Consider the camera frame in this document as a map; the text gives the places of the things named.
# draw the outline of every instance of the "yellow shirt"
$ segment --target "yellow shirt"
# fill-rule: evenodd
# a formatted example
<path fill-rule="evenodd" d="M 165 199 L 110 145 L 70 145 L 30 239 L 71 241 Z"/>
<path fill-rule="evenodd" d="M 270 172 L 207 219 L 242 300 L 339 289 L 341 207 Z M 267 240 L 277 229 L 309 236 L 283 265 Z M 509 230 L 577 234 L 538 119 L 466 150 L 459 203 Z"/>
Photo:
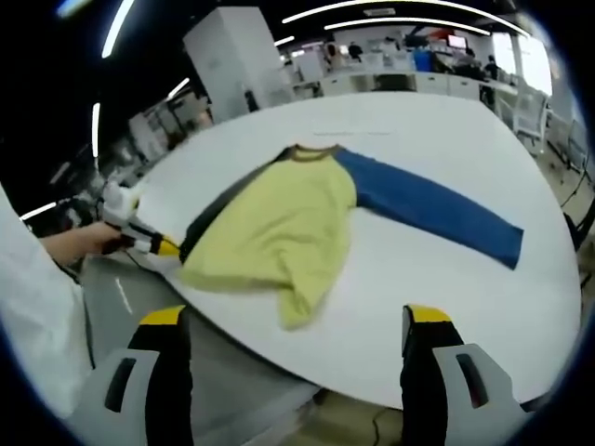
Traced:
<path fill-rule="evenodd" d="M 206 291 L 278 289 L 286 328 L 307 323 L 335 282 L 356 204 L 355 185 L 332 156 L 297 151 L 299 161 L 272 164 L 226 206 L 180 272 Z"/>

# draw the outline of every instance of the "blue container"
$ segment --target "blue container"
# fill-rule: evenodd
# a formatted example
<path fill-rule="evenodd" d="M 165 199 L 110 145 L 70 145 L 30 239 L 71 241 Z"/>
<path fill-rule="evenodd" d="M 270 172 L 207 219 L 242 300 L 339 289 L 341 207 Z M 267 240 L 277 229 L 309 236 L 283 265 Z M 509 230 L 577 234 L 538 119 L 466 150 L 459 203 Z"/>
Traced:
<path fill-rule="evenodd" d="M 413 60 L 416 63 L 416 70 L 419 72 L 431 72 L 431 53 L 425 49 L 416 49 L 413 52 Z"/>

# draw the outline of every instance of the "window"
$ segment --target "window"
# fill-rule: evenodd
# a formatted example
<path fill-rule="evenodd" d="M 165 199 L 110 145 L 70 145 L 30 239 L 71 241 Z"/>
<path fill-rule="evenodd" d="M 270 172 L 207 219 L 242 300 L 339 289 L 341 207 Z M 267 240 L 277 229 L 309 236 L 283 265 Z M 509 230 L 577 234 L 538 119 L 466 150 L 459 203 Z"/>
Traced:
<path fill-rule="evenodd" d="M 519 36 L 522 75 L 525 82 L 551 96 L 551 71 L 546 48 L 534 37 Z"/>
<path fill-rule="evenodd" d="M 496 65 L 508 74 L 516 74 L 517 65 L 514 63 L 510 34 L 494 33 L 492 34 L 492 42 L 494 43 Z"/>

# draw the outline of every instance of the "white sleeve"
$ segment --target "white sleeve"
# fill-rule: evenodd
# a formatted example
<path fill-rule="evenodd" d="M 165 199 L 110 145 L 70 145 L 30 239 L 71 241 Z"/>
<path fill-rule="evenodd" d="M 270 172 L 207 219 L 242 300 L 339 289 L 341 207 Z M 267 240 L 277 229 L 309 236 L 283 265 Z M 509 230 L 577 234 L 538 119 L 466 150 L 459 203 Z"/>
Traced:
<path fill-rule="evenodd" d="M 16 215 L 0 186 L 0 318 L 21 368 L 68 416 L 91 371 L 82 293 Z"/>

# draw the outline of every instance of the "round table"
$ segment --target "round table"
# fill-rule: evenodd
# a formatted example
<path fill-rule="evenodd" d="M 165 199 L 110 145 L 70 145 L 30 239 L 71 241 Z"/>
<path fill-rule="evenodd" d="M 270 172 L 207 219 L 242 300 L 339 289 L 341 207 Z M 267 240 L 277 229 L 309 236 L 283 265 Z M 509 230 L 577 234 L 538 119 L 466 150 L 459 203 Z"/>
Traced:
<path fill-rule="evenodd" d="M 512 378 L 524 402 L 552 386 L 579 328 L 572 242 L 554 195 L 513 134 L 480 102 L 362 93 L 258 111 L 190 138 L 141 183 L 139 217 L 181 242 L 223 190 L 281 149 L 335 143 L 430 178 L 524 229 L 515 270 L 488 256 L 355 209 L 342 273 L 310 325 L 286 331 L 275 293 L 194 290 L 173 260 L 152 261 L 215 325 L 322 387 L 402 408 L 403 305 L 440 308 L 466 343 Z"/>

